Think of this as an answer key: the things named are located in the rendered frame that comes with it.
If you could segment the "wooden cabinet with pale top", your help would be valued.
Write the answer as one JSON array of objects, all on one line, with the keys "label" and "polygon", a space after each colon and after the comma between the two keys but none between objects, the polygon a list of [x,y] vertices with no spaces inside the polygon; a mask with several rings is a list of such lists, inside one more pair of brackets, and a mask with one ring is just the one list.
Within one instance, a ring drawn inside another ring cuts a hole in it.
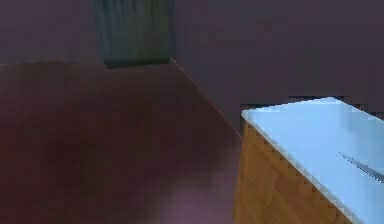
[{"label": "wooden cabinet with pale top", "polygon": [[384,121],[333,97],[246,109],[235,224],[384,224]]}]

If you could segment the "thin grey knife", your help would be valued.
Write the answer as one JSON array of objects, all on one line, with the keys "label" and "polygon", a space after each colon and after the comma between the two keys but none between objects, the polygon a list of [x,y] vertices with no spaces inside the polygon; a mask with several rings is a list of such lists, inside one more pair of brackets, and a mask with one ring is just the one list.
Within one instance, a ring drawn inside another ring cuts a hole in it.
[{"label": "thin grey knife", "polygon": [[350,157],[342,152],[340,152],[340,155],[349,161],[351,164],[354,164],[358,169],[366,173],[367,175],[371,176],[375,180],[377,180],[380,183],[384,184],[384,174],[376,171],[373,168],[370,168],[368,165],[363,164],[362,162],[354,159],[353,157]]}]

